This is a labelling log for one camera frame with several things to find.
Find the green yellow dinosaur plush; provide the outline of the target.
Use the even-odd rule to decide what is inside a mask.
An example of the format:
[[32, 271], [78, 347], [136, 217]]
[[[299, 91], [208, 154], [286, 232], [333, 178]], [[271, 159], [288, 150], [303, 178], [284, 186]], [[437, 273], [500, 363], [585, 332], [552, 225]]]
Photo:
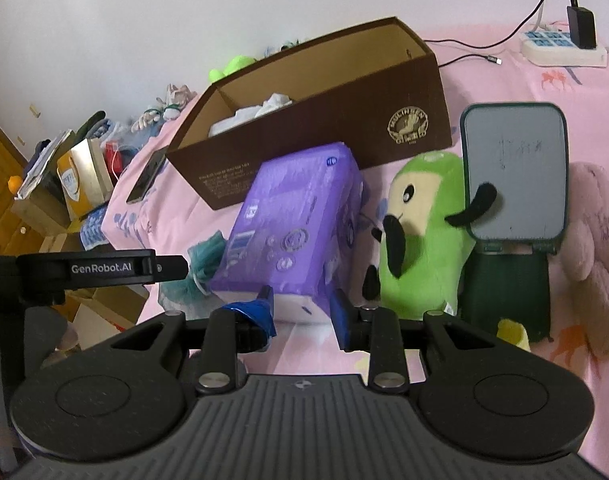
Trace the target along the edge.
[[236, 55], [236, 56], [234, 56], [234, 58], [231, 59], [230, 62], [228, 62], [222, 68], [222, 70], [220, 70], [219, 68], [213, 68], [212, 70], [209, 70], [209, 74], [208, 74], [209, 82], [210, 82], [210, 84], [214, 84], [215, 82], [217, 82], [227, 76], [230, 76], [230, 75], [238, 72], [239, 70], [242, 70], [243, 68], [246, 68], [256, 62], [257, 62], [257, 60], [255, 58], [252, 58], [251, 56]]

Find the pink plush bear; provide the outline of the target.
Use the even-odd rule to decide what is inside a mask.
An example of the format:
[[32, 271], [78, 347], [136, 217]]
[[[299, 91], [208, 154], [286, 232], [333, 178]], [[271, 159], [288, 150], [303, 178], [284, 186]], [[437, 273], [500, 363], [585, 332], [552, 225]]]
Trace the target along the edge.
[[592, 353], [609, 360], [609, 180], [591, 162], [569, 166], [567, 226], [559, 260]]

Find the teal mesh bath sponge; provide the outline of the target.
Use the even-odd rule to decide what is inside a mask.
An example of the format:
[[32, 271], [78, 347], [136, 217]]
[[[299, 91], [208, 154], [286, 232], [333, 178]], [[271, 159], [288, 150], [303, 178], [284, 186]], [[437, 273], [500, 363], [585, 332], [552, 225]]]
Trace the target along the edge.
[[209, 318], [212, 311], [223, 306], [223, 301], [211, 291], [210, 281], [219, 269], [225, 244], [222, 232], [216, 231], [208, 240], [187, 249], [190, 265], [186, 278], [159, 286], [158, 304], [163, 310], [182, 311], [193, 321]]

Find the pink bed sheet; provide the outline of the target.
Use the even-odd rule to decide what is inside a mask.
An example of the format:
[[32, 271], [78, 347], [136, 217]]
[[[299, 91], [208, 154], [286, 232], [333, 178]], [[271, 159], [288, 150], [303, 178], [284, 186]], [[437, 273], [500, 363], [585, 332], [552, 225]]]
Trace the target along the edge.
[[[475, 40], [480, 61], [449, 42]], [[447, 40], [397, 18], [296, 44], [212, 84], [117, 182], [117, 249], [187, 255], [227, 241], [200, 306], [275, 290], [277, 334], [251, 373], [357, 374], [333, 289], [400, 318], [508, 318], [580, 375], [595, 412], [581, 454], [609, 474], [609, 55], [539, 67], [483, 26]]]

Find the orange ball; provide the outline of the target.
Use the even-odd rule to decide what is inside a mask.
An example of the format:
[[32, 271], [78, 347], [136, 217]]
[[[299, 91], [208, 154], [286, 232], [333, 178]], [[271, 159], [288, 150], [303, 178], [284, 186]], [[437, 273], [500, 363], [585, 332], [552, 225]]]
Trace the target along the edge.
[[7, 180], [9, 192], [13, 195], [17, 195], [23, 183], [24, 179], [21, 176], [10, 176]]

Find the dark green tablet stand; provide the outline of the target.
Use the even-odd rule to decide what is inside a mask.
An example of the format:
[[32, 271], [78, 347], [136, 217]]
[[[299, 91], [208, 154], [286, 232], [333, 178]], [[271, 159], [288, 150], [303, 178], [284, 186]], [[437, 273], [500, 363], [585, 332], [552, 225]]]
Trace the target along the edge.
[[459, 297], [461, 318], [490, 334], [502, 318], [530, 342], [550, 336], [549, 258], [559, 250], [568, 203], [568, 134], [552, 103], [475, 104], [460, 119], [465, 196], [489, 182], [491, 209], [469, 227], [475, 247]]

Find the blue floral cloth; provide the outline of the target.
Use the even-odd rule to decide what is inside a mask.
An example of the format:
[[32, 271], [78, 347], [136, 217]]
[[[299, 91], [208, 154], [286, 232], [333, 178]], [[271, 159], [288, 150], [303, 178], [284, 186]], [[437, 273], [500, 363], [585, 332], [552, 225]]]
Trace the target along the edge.
[[102, 230], [106, 212], [107, 206], [100, 206], [82, 221], [79, 235], [81, 245], [85, 250], [92, 250], [96, 247], [109, 244]]

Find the brown cardboard carton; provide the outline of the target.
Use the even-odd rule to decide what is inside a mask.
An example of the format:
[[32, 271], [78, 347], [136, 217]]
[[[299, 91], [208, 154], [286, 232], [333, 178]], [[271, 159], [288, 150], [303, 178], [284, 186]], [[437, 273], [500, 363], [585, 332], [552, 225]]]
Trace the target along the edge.
[[65, 233], [70, 226], [66, 206], [44, 186], [37, 186], [23, 200], [15, 198], [12, 211], [31, 229], [43, 236]]

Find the white fluffy towel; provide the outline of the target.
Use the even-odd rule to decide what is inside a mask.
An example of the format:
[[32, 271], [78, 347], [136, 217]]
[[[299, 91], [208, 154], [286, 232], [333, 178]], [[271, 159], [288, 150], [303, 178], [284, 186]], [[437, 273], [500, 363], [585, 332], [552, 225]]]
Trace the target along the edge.
[[261, 105], [240, 108], [239, 110], [236, 110], [233, 116], [222, 119], [219, 122], [215, 122], [210, 127], [208, 136], [209, 138], [219, 136], [219, 134], [224, 133], [227, 130], [231, 130], [232, 128], [242, 124], [246, 124], [246, 122], [251, 122], [252, 120], [263, 115], [273, 113], [284, 106], [290, 105], [291, 103], [292, 99], [289, 96], [285, 96], [285, 94], [280, 93], [273, 93], [272, 96], [265, 100]]

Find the yellow cloth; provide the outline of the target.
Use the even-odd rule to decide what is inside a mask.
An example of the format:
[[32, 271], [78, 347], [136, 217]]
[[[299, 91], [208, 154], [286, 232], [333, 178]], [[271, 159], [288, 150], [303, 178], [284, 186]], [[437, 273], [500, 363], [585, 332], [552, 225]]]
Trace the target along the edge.
[[531, 351], [527, 330], [521, 323], [502, 318], [498, 322], [497, 337], [527, 352]]

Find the black smartphone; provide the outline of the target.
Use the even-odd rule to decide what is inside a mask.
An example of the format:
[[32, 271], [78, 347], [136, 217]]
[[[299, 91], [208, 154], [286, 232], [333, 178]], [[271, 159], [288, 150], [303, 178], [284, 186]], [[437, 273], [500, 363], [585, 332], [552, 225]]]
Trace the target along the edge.
[[167, 151], [168, 148], [160, 148], [152, 153], [152, 156], [149, 157], [148, 162], [146, 162], [144, 169], [138, 176], [128, 198], [126, 199], [126, 202], [129, 205], [136, 204], [141, 202], [141, 200], [144, 200], [145, 195], [150, 190], [158, 174], [164, 167], [164, 164], [167, 162]]

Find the brown cardboard box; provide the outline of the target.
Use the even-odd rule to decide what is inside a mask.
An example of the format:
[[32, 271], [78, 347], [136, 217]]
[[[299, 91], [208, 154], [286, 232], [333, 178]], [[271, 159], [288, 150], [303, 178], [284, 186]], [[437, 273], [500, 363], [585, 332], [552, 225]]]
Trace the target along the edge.
[[[292, 103], [209, 138], [215, 122], [273, 93]], [[182, 119], [167, 159], [218, 210], [244, 200], [262, 162], [334, 142], [360, 168], [451, 148], [436, 55], [399, 18], [306, 41], [215, 82]]]

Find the green pickle plush toy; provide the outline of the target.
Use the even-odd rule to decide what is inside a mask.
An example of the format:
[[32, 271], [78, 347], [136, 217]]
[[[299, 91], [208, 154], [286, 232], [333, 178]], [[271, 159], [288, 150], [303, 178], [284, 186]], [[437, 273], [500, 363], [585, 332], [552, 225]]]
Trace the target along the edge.
[[434, 310], [457, 314], [462, 271], [475, 246], [469, 227], [497, 197], [489, 182], [465, 196], [460, 156], [434, 151], [411, 158], [393, 177], [382, 225], [372, 230], [379, 263], [365, 270], [363, 299], [408, 320]]

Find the purple tissue pack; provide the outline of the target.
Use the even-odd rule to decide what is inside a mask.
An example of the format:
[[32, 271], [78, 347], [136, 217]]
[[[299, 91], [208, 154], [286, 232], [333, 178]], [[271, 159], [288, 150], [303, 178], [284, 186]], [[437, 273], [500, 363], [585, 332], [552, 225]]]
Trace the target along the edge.
[[346, 144], [264, 162], [226, 242], [211, 290], [246, 301], [274, 292], [274, 318], [324, 324], [329, 297], [348, 289], [363, 179]]

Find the white power strip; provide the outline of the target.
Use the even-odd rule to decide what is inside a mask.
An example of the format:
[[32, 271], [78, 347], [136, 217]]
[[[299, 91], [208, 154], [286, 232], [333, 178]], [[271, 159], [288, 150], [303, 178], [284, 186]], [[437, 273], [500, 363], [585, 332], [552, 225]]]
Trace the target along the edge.
[[570, 39], [569, 32], [529, 30], [519, 35], [521, 54], [530, 63], [541, 67], [606, 67], [606, 48], [580, 49]]

